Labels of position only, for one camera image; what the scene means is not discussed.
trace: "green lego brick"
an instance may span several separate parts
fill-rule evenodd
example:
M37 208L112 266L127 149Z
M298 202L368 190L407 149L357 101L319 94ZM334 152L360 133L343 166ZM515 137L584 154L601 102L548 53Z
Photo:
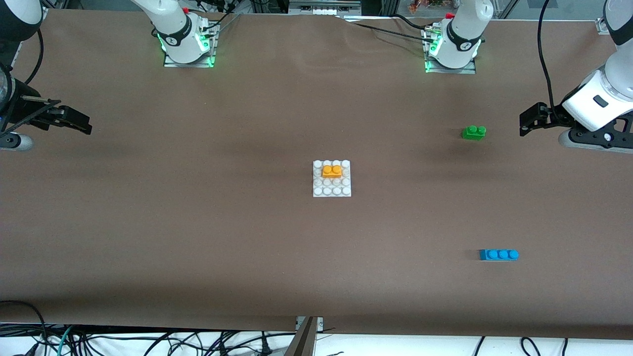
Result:
M461 138L467 140L480 141L486 136L486 128L483 126L477 127L474 125L468 126L461 132Z

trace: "table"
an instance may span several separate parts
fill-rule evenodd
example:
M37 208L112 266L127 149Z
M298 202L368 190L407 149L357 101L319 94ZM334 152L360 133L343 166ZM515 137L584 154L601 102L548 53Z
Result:
M536 26L492 22L477 74L443 75L415 40L241 16L215 68L181 69L143 13L50 11L31 85L94 129L0 155L0 296L66 324L630 338L631 157L519 137L547 98ZM591 22L543 31L557 100L615 49ZM323 159L351 161L351 198L312 197Z

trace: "teal cable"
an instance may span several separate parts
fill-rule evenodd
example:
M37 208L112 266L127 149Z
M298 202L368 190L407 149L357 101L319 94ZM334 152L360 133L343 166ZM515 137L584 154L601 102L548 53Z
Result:
M66 329L66 331L64 331L64 335L61 336L60 339L60 347L57 349L57 356L61 356L61 349L64 347L64 342L66 341L66 338L68 337L68 333L70 333L70 330L73 328L73 326L69 326L68 329Z

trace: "orange lego brick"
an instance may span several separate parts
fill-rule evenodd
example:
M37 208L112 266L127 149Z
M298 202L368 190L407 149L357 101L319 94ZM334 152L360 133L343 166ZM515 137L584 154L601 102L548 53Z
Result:
M343 175L343 169L340 165L326 165L323 166L322 177L323 178L341 178Z

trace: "lego brick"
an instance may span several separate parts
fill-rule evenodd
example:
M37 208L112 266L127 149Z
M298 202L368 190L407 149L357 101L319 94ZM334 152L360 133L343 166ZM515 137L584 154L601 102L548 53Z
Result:
M477 127L474 125L464 128L461 132L461 138L467 140L480 141L486 136L486 128L483 126Z
M343 169L340 165L324 165L322 172L321 177L323 178L341 178L343 175Z
M479 250L481 261L516 261L518 251L516 250Z
M341 175L338 177L323 177L326 166L331 166L332 171L334 171L334 167L339 166ZM349 161L325 160L312 162L312 196L315 198L352 196L352 176Z

